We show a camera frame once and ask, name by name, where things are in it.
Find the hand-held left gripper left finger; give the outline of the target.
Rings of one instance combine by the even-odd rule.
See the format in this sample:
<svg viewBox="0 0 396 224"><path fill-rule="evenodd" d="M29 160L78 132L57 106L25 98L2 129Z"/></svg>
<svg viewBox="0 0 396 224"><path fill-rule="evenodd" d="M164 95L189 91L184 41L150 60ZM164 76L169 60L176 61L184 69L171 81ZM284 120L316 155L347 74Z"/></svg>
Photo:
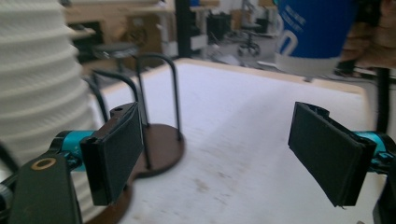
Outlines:
<svg viewBox="0 0 396 224"><path fill-rule="evenodd" d="M97 131L63 131L50 149L66 157L70 167L87 175L95 205L114 203L144 149L137 103L120 105Z"/></svg>

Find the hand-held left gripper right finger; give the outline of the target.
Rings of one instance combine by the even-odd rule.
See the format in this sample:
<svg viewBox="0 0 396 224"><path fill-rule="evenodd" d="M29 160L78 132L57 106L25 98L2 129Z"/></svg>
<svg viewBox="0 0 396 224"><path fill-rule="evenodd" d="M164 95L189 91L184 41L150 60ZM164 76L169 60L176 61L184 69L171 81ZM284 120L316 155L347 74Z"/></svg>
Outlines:
<svg viewBox="0 0 396 224"><path fill-rule="evenodd" d="M334 206L353 206L368 172L386 174L396 142L380 132L350 131L322 107L294 105L288 145Z"/></svg>

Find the brown double cup holder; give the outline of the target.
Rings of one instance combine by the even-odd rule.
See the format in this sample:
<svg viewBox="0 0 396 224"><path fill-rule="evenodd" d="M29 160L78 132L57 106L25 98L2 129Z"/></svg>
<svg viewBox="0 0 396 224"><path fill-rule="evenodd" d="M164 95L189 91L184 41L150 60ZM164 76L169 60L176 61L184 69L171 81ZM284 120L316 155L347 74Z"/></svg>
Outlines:
<svg viewBox="0 0 396 224"><path fill-rule="evenodd" d="M176 127L165 124L151 124L149 122L143 78L141 76L141 63L149 58L161 59L169 65L173 83ZM96 86L96 78L98 76L114 78L124 82L130 87L141 109L145 148L138 154L137 163L134 169L129 173L126 186L122 189L119 198L113 204L107 206L99 215L89 220L87 224L117 224L123 218L131 204L133 197L133 181L137 178L152 177L168 171L181 160L185 151L185 141L181 133L177 69L175 64L171 59L160 53L145 53L135 59L135 72L138 80L138 88L129 77L122 73L110 72L99 68L92 69L92 78L94 81L91 82L91 85L104 116L106 113L105 106L102 95Z"/></svg>

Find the blue paper cup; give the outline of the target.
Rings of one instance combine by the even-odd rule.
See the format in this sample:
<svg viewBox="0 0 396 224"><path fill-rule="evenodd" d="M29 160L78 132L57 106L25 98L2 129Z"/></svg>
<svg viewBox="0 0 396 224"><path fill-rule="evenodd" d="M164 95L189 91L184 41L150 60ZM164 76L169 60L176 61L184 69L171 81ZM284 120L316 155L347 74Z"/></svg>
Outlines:
<svg viewBox="0 0 396 224"><path fill-rule="evenodd" d="M276 68L329 75L340 61L358 0L277 0Z"/></svg>

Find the stack of white paper cups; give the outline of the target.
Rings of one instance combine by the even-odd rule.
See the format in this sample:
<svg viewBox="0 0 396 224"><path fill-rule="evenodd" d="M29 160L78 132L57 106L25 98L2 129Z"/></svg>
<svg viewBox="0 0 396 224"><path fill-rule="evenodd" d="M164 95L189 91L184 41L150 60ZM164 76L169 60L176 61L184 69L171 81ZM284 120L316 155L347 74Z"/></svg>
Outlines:
<svg viewBox="0 0 396 224"><path fill-rule="evenodd" d="M58 0L0 0L0 143L17 164L96 128L77 54Z"/></svg>

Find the white table mat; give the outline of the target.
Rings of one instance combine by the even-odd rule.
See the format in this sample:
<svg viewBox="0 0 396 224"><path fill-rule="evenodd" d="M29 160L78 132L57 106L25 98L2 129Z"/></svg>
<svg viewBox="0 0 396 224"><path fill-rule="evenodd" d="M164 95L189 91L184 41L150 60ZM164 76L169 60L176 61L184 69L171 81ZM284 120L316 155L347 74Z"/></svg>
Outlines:
<svg viewBox="0 0 396 224"><path fill-rule="evenodd" d="M180 122L186 151L170 171L134 182L120 224L373 224L383 176L368 174L357 203L336 207L288 145L298 102L371 129L363 88L193 60L148 71L143 84L149 120Z"/></svg>

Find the grey round stool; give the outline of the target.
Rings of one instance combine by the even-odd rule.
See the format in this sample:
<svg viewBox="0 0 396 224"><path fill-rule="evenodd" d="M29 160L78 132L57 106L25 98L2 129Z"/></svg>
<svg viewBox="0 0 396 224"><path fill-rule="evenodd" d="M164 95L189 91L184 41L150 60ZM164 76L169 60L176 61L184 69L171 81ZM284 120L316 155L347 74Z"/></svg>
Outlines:
<svg viewBox="0 0 396 224"><path fill-rule="evenodd" d="M114 59L118 72L124 72L123 60L135 56L139 47L130 42L118 42L112 44L97 45L92 48L93 55L98 59Z"/></svg>

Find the distant black wheeled stool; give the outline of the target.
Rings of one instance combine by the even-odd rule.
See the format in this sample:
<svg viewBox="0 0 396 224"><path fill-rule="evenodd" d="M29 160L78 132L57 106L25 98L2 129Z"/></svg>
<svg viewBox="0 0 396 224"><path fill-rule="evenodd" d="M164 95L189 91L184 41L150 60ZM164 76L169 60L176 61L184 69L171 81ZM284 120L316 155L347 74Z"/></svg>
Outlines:
<svg viewBox="0 0 396 224"><path fill-rule="evenodd" d="M244 34L247 34L247 41L238 46L237 54L240 57L242 57L246 52L253 57L260 55L261 47L253 41L253 36L260 28L260 25L257 23L246 23L241 25L241 31Z"/></svg>

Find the black metal frame post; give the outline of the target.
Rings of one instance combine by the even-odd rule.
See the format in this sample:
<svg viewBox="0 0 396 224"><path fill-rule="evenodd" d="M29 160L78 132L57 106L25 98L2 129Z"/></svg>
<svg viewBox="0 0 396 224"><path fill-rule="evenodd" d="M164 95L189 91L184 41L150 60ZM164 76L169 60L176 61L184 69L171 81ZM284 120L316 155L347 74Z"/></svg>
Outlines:
<svg viewBox="0 0 396 224"><path fill-rule="evenodd" d="M177 20L177 49L180 58L191 56L190 0L175 0Z"/></svg>

